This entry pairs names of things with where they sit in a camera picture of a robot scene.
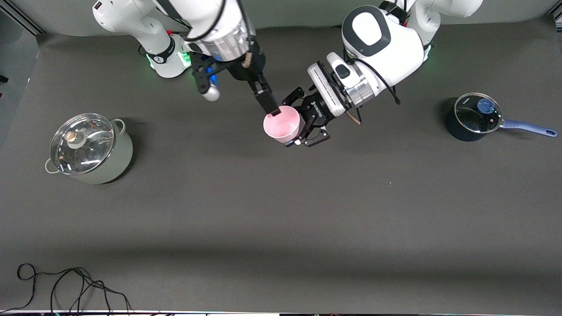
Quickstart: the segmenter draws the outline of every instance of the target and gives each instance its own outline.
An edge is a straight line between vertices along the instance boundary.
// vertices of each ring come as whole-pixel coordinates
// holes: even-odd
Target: saucepan
[[[548,137],[558,135],[550,128],[504,119],[500,106],[494,99],[475,92],[457,99],[453,109],[447,113],[445,126],[451,135],[465,142],[477,141],[500,128],[523,129]]]
[[[109,121],[95,113],[80,114],[63,124],[53,137],[45,171],[101,184],[123,173],[132,155],[133,144],[125,132],[125,122]]]

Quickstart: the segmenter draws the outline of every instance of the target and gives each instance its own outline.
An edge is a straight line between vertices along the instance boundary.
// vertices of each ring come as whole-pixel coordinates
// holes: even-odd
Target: dark tabletop
[[[335,28],[258,36],[278,100],[342,49]],[[39,38],[0,156],[0,308],[27,301],[15,271],[28,261],[81,265],[135,309],[560,315],[562,138],[464,143],[443,126],[451,98],[482,92],[508,119],[561,131],[552,17],[446,25],[435,41],[401,105],[385,91],[362,126],[343,116],[331,140],[284,148],[228,73],[211,103],[188,74],[159,78],[132,37]],[[84,112],[128,125],[133,162],[113,183],[43,170],[54,132]],[[53,282],[30,308],[48,308]],[[61,284],[61,308],[78,289]]]

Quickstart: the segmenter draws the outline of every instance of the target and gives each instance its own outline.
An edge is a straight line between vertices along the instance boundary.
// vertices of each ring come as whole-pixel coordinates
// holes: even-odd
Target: tangled cable
[[[30,267],[33,271],[33,274],[29,277],[26,277],[26,278],[22,277],[21,276],[21,270],[22,270],[23,267]],[[95,281],[90,276],[90,273],[82,267],[69,268],[69,269],[65,269],[63,271],[56,272],[56,273],[48,273],[48,272],[38,272],[37,268],[33,264],[23,263],[23,264],[20,264],[19,267],[17,267],[17,278],[22,280],[22,281],[27,281],[27,280],[33,279],[33,285],[32,285],[32,288],[31,288],[31,297],[29,298],[29,301],[24,306],[6,309],[6,310],[1,311],[0,314],[3,314],[5,312],[11,311],[11,310],[24,309],[27,306],[29,306],[29,304],[31,304],[31,302],[33,301],[33,298],[35,297],[35,290],[37,288],[37,279],[39,278],[40,275],[56,276],[56,275],[61,274],[61,276],[57,279],[57,281],[53,285],[53,288],[51,289],[51,299],[50,299],[50,302],[49,302],[50,303],[49,306],[51,308],[51,313],[54,313],[54,311],[53,311],[53,299],[55,298],[55,291],[57,289],[57,285],[60,282],[60,280],[62,280],[62,278],[65,277],[70,272],[74,272],[79,277],[82,278],[82,287],[80,289],[80,294],[78,295],[78,298],[70,306],[69,313],[72,313],[72,309],[73,309],[74,305],[76,305],[76,312],[77,313],[80,312],[81,298],[91,287],[99,288],[100,290],[103,291],[103,295],[104,295],[104,298],[105,298],[105,302],[106,302],[106,306],[107,306],[108,311],[112,311],[112,309],[111,309],[111,306],[109,304],[109,300],[107,299],[107,293],[117,294],[117,295],[120,295],[120,296],[123,297],[123,299],[125,300],[126,308],[127,308],[127,314],[129,314],[129,310],[133,309],[131,307],[129,299],[127,298],[127,296],[125,294],[123,294],[121,292],[117,292],[115,290],[112,290],[112,289],[106,287],[102,280],[96,280]]]

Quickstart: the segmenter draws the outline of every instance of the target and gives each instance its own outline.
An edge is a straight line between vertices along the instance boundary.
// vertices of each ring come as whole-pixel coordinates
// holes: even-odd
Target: pink plastic cup
[[[286,143],[297,137],[305,122],[293,107],[282,105],[279,109],[281,113],[265,116],[264,131],[276,141]]]

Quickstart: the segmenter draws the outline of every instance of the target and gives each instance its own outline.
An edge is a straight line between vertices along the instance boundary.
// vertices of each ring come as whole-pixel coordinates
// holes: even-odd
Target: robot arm
[[[415,16],[420,23],[410,21],[404,26],[407,9],[418,10]],[[292,105],[301,98],[300,106],[294,108],[304,118],[305,126],[301,133],[285,145],[314,146],[329,139],[326,125],[352,108],[357,109],[388,89],[397,104],[400,101],[393,90],[394,85],[404,80],[423,63],[425,43],[431,41],[433,34],[424,40],[420,33],[422,26],[429,30],[427,18],[435,12],[453,16],[469,16],[480,6],[482,0],[397,0],[396,3],[384,1],[380,7],[361,6],[351,11],[342,24],[343,55],[334,52],[327,55],[333,69],[328,73],[319,61],[312,64],[307,72],[314,85],[307,96],[302,88],[297,88],[284,101]],[[316,137],[309,138],[314,128],[320,128]]]
[[[168,35],[159,21],[145,17],[154,8],[189,23],[187,36]],[[267,114],[279,113],[262,73],[265,55],[240,0],[98,0],[92,10],[106,30],[134,36],[158,75],[180,75],[189,66],[185,60],[189,52],[198,91],[205,99],[218,100],[215,74],[228,70],[235,79],[248,82]]]

